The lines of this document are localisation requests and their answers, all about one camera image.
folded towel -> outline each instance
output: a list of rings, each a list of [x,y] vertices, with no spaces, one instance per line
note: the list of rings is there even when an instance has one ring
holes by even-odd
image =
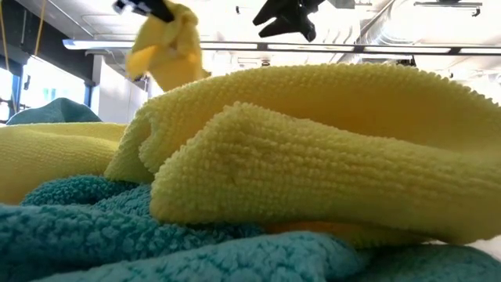
[[[124,130],[100,122],[0,128],[0,203],[19,204],[49,180],[102,175]]]
[[[97,121],[101,119],[87,106],[67,98],[58,98],[43,107],[19,112],[7,121],[7,125]]]
[[[253,225],[161,225],[150,187],[77,176],[0,205],[0,280],[495,282],[501,263],[473,248],[356,251],[321,233],[262,236]]]
[[[343,222],[466,243],[501,233],[499,121],[483,96],[412,68],[246,70],[148,101],[105,176],[154,180],[165,222]]]

hanging yellow towel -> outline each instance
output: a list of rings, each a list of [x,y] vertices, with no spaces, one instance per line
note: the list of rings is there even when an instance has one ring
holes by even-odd
[[[175,20],[165,23],[148,16],[128,55],[127,70],[132,78],[150,72],[166,92],[210,74],[202,68],[196,15],[184,5],[164,2]]]

window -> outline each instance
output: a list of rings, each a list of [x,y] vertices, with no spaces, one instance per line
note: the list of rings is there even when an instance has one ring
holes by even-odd
[[[85,83],[50,63],[31,57],[24,66],[20,103],[26,107],[42,107],[57,98],[85,102]]]
[[[0,121],[9,119],[9,104],[13,92],[13,75],[7,70],[0,69]]]

yellow rope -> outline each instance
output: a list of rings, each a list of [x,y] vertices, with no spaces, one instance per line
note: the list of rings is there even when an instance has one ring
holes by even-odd
[[[45,6],[47,5],[47,0],[44,0],[41,4],[41,14],[40,14],[40,24],[38,25],[37,43],[34,47],[34,56],[38,55],[38,48],[40,47],[41,29],[44,26],[45,17]]]
[[[7,71],[10,71],[9,67],[9,54],[7,53],[7,36],[5,35],[5,25],[3,23],[3,9],[2,9],[3,1],[0,1],[0,24],[2,24],[2,43],[3,43],[3,52],[5,53],[5,67]]]

laundry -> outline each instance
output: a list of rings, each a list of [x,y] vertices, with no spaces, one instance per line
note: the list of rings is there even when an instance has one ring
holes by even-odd
[[[19,204],[27,193],[50,180],[102,175],[125,127],[74,122],[0,128],[0,203]]]
[[[148,16],[128,56],[127,69],[132,78],[151,73],[166,92],[210,74],[202,68],[198,18],[182,4],[165,3],[174,21],[165,23]]]
[[[1,281],[497,281],[501,264],[469,247],[356,251],[323,233],[264,235],[253,224],[160,224],[150,186],[83,175],[0,206]]]
[[[87,106],[68,98],[58,98],[43,107],[23,110],[15,114],[7,121],[7,125],[99,121],[101,119]]]
[[[146,102],[105,176],[153,183],[162,222],[337,222],[466,244],[501,233],[499,118],[408,67],[246,70]],[[359,247],[395,238],[364,233]]]

